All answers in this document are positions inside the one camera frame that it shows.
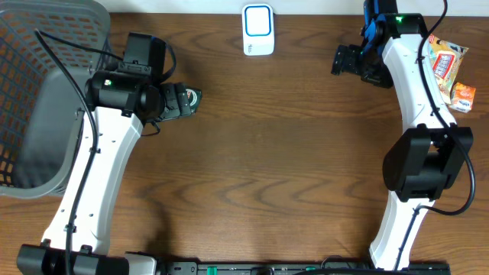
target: wooden tabletop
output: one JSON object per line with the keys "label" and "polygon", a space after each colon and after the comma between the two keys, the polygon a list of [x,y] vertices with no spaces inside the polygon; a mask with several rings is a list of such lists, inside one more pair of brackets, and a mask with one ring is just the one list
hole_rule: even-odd
{"label": "wooden tabletop", "polygon": [[[361,43],[362,17],[277,15],[274,53],[246,57],[239,15],[111,16],[116,53],[129,31],[163,38],[178,60],[170,81],[204,92],[195,117],[164,122],[160,135],[136,144],[115,207],[111,255],[146,251],[233,262],[367,257],[387,201],[382,160],[402,128],[394,89],[330,74],[338,45]],[[465,214],[426,216],[411,259],[446,260],[453,274],[483,274],[489,19],[447,18],[436,34],[470,48],[458,80],[478,88],[474,110],[453,114],[474,133],[478,189]],[[456,209],[467,194],[463,168],[436,205]],[[0,273],[18,273],[19,247],[40,242],[59,203],[0,198]]]}

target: green component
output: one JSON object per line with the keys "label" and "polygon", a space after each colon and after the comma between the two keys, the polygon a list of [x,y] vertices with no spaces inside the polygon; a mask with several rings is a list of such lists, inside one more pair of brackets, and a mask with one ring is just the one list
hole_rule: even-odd
{"label": "green component", "polygon": [[207,267],[207,275],[217,275],[217,267]]}

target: gray bin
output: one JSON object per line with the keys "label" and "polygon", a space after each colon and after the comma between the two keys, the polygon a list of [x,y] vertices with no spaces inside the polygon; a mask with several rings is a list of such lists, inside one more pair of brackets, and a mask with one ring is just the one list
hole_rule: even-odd
{"label": "gray bin", "polygon": [[[0,195],[63,194],[83,123],[73,87],[34,35],[110,51],[110,17],[92,0],[0,2]],[[80,88],[107,56],[45,37]]]}

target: perforated basket side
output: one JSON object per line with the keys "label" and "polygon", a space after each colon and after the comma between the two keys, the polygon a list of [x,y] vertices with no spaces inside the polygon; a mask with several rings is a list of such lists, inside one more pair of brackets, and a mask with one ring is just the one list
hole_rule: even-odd
{"label": "perforated basket side", "polygon": [[[76,44],[110,51],[110,17],[99,3],[92,0],[0,2],[0,194],[8,195],[5,187],[26,188],[25,184],[16,183],[12,175],[40,87],[46,76],[57,70],[34,36],[35,28]],[[87,75],[89,70],[97,70],[108,62],[97,53],[49,38],[45,40],[66,67],[86,68]]]}

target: wood grain surface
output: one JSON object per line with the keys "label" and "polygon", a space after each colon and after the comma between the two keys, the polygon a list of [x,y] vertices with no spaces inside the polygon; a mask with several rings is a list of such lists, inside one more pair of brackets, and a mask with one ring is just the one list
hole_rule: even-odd
{"label": "wood grain surface", "polygon": [[[129,31],[161,37],[178,60],[170,80],[204,92],[197,116],[165,122],[159,136],[136,144],[115,207],[111,255],[367,257],[387,202],[382,160],[402,128],[394,89],[330,74],[337,46],[361,43],[362,17],[277,15],[274,53],[246,57],[237,15],[111,16],[116,53]],[[453,274],[485,274],[489,19],[447,18],[436,34],[470,48],[458,80],[478,88],[474,110],[453,113],[474,133],[478,189],[464,215],[426,216],[411,259],[446,260]],[[463,168],[436,205],[456,209],[467,194]],[[18,273],[19,247],[40,242],[59,203],[0,198],[0,273]]]}

